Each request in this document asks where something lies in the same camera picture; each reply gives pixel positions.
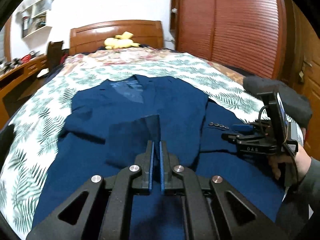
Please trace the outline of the person's right hand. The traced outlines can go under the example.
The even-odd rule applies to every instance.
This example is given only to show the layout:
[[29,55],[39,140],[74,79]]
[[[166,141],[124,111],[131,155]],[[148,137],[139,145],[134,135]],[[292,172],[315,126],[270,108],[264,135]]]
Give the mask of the person's right hand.
[[311,157],[302,145],[298,145],[298,152],[294,157],[288,155],[272,155],[269,164],[277,180],[284,180],[284,186],[290,187],[300,182],[311,166]]

